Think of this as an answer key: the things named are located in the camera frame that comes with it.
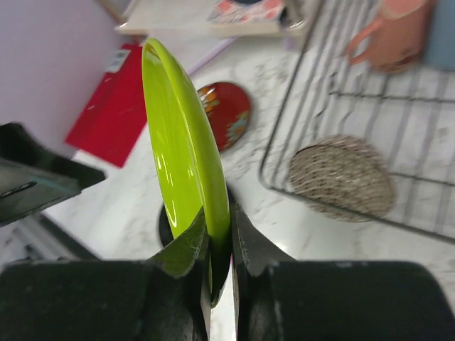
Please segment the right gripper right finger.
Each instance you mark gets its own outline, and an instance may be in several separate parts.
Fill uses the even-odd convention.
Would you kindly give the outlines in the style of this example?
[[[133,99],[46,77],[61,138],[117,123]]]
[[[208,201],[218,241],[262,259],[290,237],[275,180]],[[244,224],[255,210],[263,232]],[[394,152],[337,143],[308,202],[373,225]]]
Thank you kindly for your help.
[[[298,261],[230,207],[239,340],[453,340],[441,286],[408,261]]]

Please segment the green plate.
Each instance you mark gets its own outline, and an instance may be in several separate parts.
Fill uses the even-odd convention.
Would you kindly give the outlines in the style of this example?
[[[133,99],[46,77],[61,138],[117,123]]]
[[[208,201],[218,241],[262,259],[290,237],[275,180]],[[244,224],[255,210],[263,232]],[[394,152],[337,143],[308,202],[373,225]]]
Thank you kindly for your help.
[[[230,204],[223,167],[193,83],[159,40],[143,45],[141,73],[156,174],[173,237],[203,212],[210,237],[211,304],[230,266]]]

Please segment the red floral plate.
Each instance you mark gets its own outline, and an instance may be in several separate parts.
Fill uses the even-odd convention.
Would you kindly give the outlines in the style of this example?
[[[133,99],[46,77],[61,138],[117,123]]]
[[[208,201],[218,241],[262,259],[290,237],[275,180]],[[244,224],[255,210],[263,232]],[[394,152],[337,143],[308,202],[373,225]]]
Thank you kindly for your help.
[[[214,82],[197,90],[220,153],[245,134],[252,116],[252,102],[234,82]]]

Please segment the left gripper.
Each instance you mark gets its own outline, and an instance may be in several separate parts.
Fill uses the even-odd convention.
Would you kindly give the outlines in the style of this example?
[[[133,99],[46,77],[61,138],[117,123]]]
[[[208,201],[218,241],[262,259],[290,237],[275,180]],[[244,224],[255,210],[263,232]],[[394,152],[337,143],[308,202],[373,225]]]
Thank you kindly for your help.
[[[102,170],[60,156],[16,122],[1,125],[1,223],[11,224],[106,179]]]

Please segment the black wire dish rack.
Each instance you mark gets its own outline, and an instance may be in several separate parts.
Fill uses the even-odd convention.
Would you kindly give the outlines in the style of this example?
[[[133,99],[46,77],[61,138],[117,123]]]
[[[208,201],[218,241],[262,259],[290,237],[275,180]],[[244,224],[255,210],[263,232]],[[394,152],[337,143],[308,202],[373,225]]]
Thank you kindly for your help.
[[[426,65],[394,75],[349,65],[348,41],[376,1],[319,1],[259,167],[259,181],[337,220],[379,222],[454,242],[454,74]],[[296,188],[293,156],[334,135],[365,139],[395,187],[386,213],[331,204]]]

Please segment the black plate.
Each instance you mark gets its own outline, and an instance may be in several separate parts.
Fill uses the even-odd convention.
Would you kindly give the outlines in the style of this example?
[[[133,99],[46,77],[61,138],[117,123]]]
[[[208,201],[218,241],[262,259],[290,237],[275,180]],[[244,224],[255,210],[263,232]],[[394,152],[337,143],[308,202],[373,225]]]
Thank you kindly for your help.
[[[171,226],[168,222],[165,207],[163,205],[161,206],[159,212],[159,220],[157,226],[161,245],[162,247],[166,247],[174,240],[174,237],[171,232]],[[213,245],[210,244],[209,279],[211,290],[210,304],[212,308],[214,308],[218,304],[220,297],[223,294],[226,278],[228,276],[228,271],[230,268],[231,259],[230,250],[225,249],[221,255],[217,255],[216,253],[213,253],[213,251],[214,251]]]

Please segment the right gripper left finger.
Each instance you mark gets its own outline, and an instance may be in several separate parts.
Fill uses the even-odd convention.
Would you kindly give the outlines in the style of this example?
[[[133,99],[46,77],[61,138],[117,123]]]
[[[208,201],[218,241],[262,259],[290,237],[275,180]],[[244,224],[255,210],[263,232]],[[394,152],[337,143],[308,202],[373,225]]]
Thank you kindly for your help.
[[[146,260],[99,259],[43,215],[1,267],[2,340],[207,340],[209,241],[203,213]]]

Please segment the patterned bowl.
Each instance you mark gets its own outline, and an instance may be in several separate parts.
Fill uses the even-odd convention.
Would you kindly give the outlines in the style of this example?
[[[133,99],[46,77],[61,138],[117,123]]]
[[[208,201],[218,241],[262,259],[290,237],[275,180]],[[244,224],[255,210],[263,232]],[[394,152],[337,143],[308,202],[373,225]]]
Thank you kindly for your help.
[[[397,196],[381,152],[343,134],[298,151],[289,162],[289,183],[312,210],[345,222],[384,217]]]

